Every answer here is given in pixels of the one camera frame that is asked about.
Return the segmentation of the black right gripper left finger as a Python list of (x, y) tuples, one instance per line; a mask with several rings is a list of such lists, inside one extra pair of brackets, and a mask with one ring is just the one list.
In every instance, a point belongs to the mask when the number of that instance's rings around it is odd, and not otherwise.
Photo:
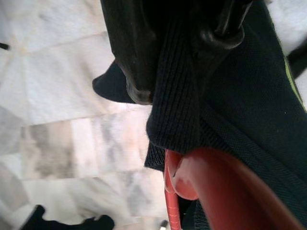
[(151, 104), (156, 71), (156, 2), (103, 0), (101, 6), (128, 95), (137, 104)]

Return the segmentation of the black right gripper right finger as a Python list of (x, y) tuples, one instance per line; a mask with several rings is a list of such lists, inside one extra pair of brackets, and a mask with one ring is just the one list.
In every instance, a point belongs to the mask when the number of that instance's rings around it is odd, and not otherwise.
[(214, 49), (233, 49), (244, 39), (243, 21), (253, 1), (206, 0), (202, 6), (201, 39)]

